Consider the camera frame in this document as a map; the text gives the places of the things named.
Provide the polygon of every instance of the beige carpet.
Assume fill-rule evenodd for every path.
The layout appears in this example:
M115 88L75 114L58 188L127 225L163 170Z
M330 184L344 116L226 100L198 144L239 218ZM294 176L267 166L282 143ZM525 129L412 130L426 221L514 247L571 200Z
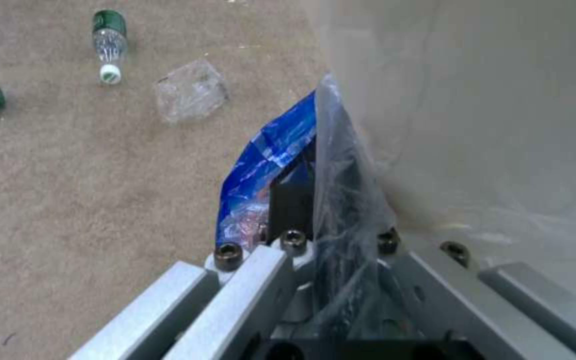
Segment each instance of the beige carpet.
M112 88L91 45L104 7L130 42ZM199 57L230 102L164 125L153 82ZM65 358L174 261L201 264L242 148L324 71L294 1L0 1L0 359Z

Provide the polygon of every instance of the bolt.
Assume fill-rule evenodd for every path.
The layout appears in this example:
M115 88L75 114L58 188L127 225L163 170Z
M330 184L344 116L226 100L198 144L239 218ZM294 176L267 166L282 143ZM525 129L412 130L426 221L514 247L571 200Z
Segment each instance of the bolt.
M299 230L286 230L279 236L281 250L291 258L303 255L306 252L306 234Z
M214 264L220 271L235 271L242 264L244 252L238 243L223 243L214 249Z
M468 268L468 262L471 260L471 253L466 246L456 241L444 241L439 246L439 249L448 254L455 262L458 262L462 267Z
M377 235L377 249L379 249L381 255L395 253L400 242L402 242L402 239L400 239L400 235L394 227L391 227L390 230Z

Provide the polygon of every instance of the metal bar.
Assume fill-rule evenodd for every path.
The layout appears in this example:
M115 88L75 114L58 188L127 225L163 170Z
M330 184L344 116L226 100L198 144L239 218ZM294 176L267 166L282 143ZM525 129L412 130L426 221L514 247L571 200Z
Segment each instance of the metal bar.
M571 292L522 262L482 271L479 278L576 351L576 296Z
M258 246L164 359L240 358L248 344L270 335L294 293L292 260Z
M179 261L70 358L160 358L218 290L217 274Z
M436 248L393 264L404 303L429 339L466 337L486 359L576 359L570 349Z

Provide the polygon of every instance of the blue plastic bag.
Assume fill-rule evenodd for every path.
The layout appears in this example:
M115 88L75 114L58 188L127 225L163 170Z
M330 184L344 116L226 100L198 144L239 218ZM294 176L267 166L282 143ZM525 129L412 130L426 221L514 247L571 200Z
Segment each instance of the blue plastic bag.
M315 93L266 124L247 144L224 180L215 243L254 248L259 224L268 217L268 185L313 141Z

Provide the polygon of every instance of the bottle label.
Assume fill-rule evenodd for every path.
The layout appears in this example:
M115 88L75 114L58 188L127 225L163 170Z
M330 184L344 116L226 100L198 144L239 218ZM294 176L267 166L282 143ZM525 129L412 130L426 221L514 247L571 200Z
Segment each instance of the bottle label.
M112 29L126 37L126 21L124 17L114 10L101 10L94 14L92 19L92 32L102 29Z

